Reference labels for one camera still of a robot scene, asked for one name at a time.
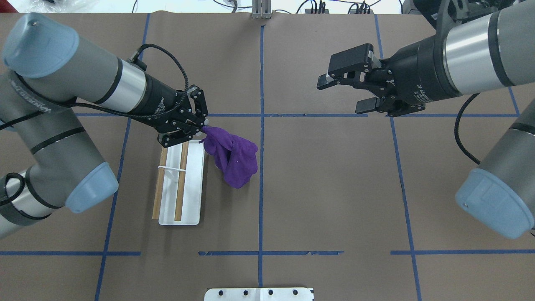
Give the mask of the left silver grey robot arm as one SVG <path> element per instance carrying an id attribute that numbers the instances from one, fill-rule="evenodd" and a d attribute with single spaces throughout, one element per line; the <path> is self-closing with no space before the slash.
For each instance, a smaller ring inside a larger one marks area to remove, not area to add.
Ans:
<path id="1" fill-rule="evenodd" d="M 118 190 L 118 180 L 73 109 L 127 117 L 158 132 L 168 148 L 206 125 L 201 88 L 185 78 L 174 89 L 146 71 L 144 44 L 128 60 L 40 13 L 23 15 L 2 52 L 1 128 L 13 128 L 36 163 L 1 178 L 1 237 L 47 219 L 55 210 L 81 213 Z"/>

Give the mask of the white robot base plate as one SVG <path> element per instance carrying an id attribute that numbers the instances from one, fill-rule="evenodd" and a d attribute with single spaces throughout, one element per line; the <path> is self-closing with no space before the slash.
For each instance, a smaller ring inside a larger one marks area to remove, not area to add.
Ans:
<path id="1" fill-rule="evenodd" d="M 313 288 L 213 288 L 207 290 L 205 301 L 314 301 Z"/>

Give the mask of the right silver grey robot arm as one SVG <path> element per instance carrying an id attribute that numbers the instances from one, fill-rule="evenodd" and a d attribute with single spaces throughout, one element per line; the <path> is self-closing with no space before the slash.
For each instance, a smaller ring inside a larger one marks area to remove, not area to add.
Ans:
<path id="1" fill-rule="evenodd" d="M 355 113 L 421 115 L 429 105 L 466 100 L 453 123 L 457 147 L 472 169 L 456 203 L 497 234 L 517 239 L 534 229 L 534 101 L 519 107 L 514 87 L 534 86 L 533 0 L 435 0 L 420 5 L 431 36 L 390 57 L 371 43 L 331 55 L 317 89 L 368 91 Z M 463 117 L 510 118 L 492 149 L 477 158 L 461 141 Z"/>

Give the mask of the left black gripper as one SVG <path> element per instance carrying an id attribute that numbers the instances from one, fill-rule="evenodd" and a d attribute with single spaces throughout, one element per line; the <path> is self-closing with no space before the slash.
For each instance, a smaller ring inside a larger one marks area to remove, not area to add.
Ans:
<path id="1" fill-rule="evenodd" d="M 194 102 L 194 113 L 189 111 L 191 106 L 185 92 L 176 91 L 149 74 L 133 74 L 132 90 L 134 99 L 138 100 L 132 118 L 154 128 L 164 148 L 190 141 L 208 125 L 206 94 L 198 86 L 187 90 Z"/>

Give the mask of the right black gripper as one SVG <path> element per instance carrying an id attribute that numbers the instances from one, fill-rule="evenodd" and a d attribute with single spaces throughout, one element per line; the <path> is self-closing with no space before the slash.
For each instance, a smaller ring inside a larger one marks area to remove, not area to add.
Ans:
<path id="1" fill-rule="evenodd" d="M 424 110 L 428 103 L 460 96 L 446 74 L 443 57 L 435 56 L 435 50 L 442 49 L 432 36 L 399 49 L 377 67 L 372 44 L 355 46 L 330 57 L 327 73 L 318 77 L 316 88 L 365 89 L 367 76 L 368 83 L 378 88 L 375 97 L 356 103 L 355 114 L 376 111 L 397 117 Z"/>

